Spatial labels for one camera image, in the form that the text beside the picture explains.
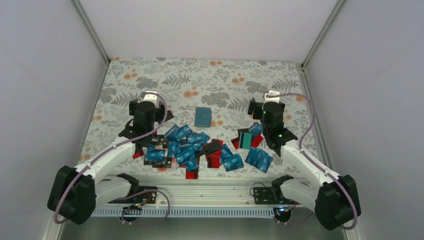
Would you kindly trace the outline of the blue leather card holder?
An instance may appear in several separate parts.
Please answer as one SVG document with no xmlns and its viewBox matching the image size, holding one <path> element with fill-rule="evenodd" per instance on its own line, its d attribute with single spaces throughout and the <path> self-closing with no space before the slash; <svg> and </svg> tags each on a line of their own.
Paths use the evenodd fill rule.
<svg viewBox="0 0 424 240">
<path fill-rule="evenodd" d="M 212 121 L 212 110 L 208 107 L 196 107 L 194 126 L 197 128 L 210 128 Z"/>
</svg>

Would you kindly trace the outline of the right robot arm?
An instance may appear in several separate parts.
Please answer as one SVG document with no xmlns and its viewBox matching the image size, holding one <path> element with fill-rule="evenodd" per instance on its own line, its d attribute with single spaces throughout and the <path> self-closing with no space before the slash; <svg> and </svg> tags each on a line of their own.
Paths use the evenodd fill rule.
<svg viewBox="0 0 424 240">
<path fill-rule="evenodd" d="M 307 207 L 327 230 L 354 229 L 361 215 L 355 180 L 350 175 L 339 175 L 310 156 L 302 147 L 304 136 L 298 138 L 284 126 L 284 109 L 279 95 L 267 93 L 263 102 L 252 98 L 247 112 L 260 121 L 267 146 L 294 164 L 310 183 L 303 184 L 290 175 L 276 178 L 270 186 L 272 200 L 278 204 L 292 200 Z"/>
</svg>

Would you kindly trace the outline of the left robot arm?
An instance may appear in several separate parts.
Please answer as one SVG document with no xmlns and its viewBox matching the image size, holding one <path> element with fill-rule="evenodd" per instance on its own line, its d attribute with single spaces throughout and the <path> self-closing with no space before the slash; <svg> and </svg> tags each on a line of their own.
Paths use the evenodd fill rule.
<svg viewBox="0 0 424 240">
<path fill-rule="evenodd" d="M 130 101 L 129 114 L 132 119 L 102 152 L 57 171 L 47 200 L 56 224 L 81 225 L 98 207 L 113 201 L 131 203 L 142 193 L 136 178 L 126 173 L 110 176 L 110 172 L 153 144 L 153 135 L 168 120 L 169 111 L 162 96 L 148 92 L 141 102 Z"/>
</svg>

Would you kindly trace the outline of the black visa card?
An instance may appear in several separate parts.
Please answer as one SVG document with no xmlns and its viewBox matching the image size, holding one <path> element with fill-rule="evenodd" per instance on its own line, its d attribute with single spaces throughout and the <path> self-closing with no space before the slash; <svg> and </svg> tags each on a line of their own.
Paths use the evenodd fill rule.
<svg viewBox="0 0 424 240">
<path fill-rule="evenodd" d="M 154 134 L 147 136 L 142 139 L 141 146 L 144 148 L 148 148 L 150 146 L 162 146 L 167 148 L 169 144 L 169 140 L 165 138 L 163 135 L 160 134 Z"/>
</svg>

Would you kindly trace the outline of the red card right side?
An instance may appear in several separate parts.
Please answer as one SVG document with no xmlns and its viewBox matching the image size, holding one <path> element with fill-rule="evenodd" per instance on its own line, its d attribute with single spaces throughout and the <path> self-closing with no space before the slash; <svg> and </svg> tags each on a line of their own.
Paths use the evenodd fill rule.
<svg viewBox="0 0 424 240">
<path fill-rule="evenodd" d="M 263 139 L 264 138 L 262 137 L 261 134 L 256 135 L 255 137 L 253 137 L 251 139 L 250 146 L 253 147 L 253 148 L 257 148 L 261 144 L 261 142 L 263 141 Z"/>
</svg>

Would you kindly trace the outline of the red card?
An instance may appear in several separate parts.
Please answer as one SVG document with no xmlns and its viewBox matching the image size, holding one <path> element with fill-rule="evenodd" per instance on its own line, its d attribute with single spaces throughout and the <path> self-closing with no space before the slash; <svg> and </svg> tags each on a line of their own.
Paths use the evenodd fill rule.
<svg viewBox="0 0 424 240">
<path fill-rule="evenodd" d="M 250 146 L 253 147 L 253 148 L 257 148 L 261 144 L 261 142 L 263 141 L 263 139 L 264 138 L 262 137 L 261 134 L 256 135 L 255 137 L 253 137 L 251 139 Z"/>
<path fill-rule="evenodd" d="M 139 150 L 139 151 L 137 151 L 133 156 L 132 156 L 132 158 L 135 160 L 135 159 L 137 159 L 137 158 L 141 158 L 142 156 L 144 156 L 145 155 L 145 152 L 144 152 L 144 150 L 143 149 L 141 149 L 141 150 Z"/>
<path fill-rule="evenodd" d="M 187 180 L 196 180 L 199 178 L 199 168 L 195 168 L 193 170 L 186 170 L 185 178 Z"/>
</svg>

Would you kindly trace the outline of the teal black stripe card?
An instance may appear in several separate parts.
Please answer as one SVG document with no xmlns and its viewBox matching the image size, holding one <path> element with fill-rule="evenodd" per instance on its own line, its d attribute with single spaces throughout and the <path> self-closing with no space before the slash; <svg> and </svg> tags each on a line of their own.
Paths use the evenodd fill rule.
<svg viewBox="0 0 424 240">
<path fill-rule="evenodd" d="M 238 140 L 238 148 L 249 150 L 251 148 L 252 134 L 250 132 L 241 132 Z"/>
</svg>

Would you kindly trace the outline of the red card left side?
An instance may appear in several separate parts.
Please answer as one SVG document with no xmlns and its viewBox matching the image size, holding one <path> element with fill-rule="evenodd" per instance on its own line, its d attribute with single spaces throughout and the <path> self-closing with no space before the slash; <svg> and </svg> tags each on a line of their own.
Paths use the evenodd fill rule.
<svg viewBox="0 0 424 240">
<path fill-rule="evenodd" d="M 135 159 L 137 159 L 137 158 L 141 158 L 142 156 L 144 156 L 145 155 L 145 152 L 144 152 L 144 150 L 143 149 L 141 149 L 141 150 L 139 150 L 139 151 L 137 151 L 133 156 L 132 156 L 132 158 L 135 160 Z"/>
</svg>

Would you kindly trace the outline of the blue cards right stack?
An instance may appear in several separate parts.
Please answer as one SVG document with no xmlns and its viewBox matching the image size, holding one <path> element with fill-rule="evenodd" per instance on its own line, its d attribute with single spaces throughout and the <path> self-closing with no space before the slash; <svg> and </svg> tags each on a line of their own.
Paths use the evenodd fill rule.
<svg viewBox="0 0 424 240">
<path fill-rule="evenodd" d="M 274 158 L 266 151 L 251 147 L 245 159 L 245 162 L 263 173 L 267 173 Z"/>
</svg>

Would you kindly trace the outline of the red card front centre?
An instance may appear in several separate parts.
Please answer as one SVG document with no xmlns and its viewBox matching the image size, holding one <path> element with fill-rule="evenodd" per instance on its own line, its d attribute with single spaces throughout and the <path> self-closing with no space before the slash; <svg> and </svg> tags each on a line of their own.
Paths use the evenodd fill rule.
<svg viewBox="0 0 424 240">
<path fill-rule="evenodd" d="M 187 180 L 196 180 L 199 178 L 199 168 L 195 168 L 193 170 L 186 170 L 185 178 Z"/>
</svg>

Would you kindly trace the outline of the floral patterned table mat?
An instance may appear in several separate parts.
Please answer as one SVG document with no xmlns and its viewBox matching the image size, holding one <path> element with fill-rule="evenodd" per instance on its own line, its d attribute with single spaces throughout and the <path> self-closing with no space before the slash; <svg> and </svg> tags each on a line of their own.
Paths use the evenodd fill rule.
<svg viewBox="0 0 424 240">
<path fill-rule="evenodd" d="M 174 116 L 159 129 L 160 134 L 184 125 L 198 132 L 195 110 L 207 107 L 211 126 L 203 132 L 228 147 L 239 129 L 254 122 L 248 115 L 250 99 L 260 102 L 268 90 L 289 93 L 281 98 L 283 123 L 296 136 L 305 135 L 303 147 L 311 155 L 317 154 L 314 135 L 307 130 L 310 111 L 293 62 L 116 57 L 109 64 L 80 162 L 90 160 L 118 136 L 131 118 L 129 102 L 148 90 L 158 92 Z"/>
</svg>

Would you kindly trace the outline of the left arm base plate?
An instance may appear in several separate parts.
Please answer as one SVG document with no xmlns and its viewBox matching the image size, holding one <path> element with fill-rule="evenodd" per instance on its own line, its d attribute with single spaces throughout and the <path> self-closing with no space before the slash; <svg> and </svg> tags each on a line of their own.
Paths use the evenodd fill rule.
<svg viewBox="0 0 424 240">
<path fill-rule="evenodd" d="M 157 187 L 156 186 L 139 186 L 138 190 L 131 190 L 128 194 L 128 196 L 133 196 L 128 199 L 115 199 L 110 202 L 109 204 L 154 204 L 156 202 L 156 196 L 157 196 Z"/>
</svg>

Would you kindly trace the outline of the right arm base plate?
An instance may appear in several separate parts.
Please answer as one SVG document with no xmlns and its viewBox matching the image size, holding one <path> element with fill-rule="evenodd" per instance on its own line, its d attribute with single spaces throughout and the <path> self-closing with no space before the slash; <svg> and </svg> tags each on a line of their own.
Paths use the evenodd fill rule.
<svg viewBox="0 0 424 240">
<path fill-rule="evenodd" d="M 275 196 L 270 187 L 253 187 L 251 194 L 256 205 L 293 205 L 294 201 L 281 197 Z"/>
</svg>

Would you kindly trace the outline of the aluminium rail frame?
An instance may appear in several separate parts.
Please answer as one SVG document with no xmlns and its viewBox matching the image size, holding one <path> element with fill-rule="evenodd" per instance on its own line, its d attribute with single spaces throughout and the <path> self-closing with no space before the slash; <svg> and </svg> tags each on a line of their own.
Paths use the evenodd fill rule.
<svg viewBox="0 0 424 240">
<path fill-rule="evenodd" d="M 109 203 L 113 200 L 128 199 L 131 190 L 139 186 L 157 187 L 156 201 L 153 207 L 241 207 L 255 204 L 251 190 L 254 186 L 267 183 L 267 179 L 249 179 L 234 177 L 201 177 L 185 179 L 178 176 L 138 176 L 125 173 L 106 175 L 95 183 L 90 176 L 83 175 L 77 180 L 80 188 L 72 186 L 62 203 L 60 210 L 71 206 L 71 201 L 83 208 L 95 210 L 104 205 L 131 205 Z"/>
</svg>

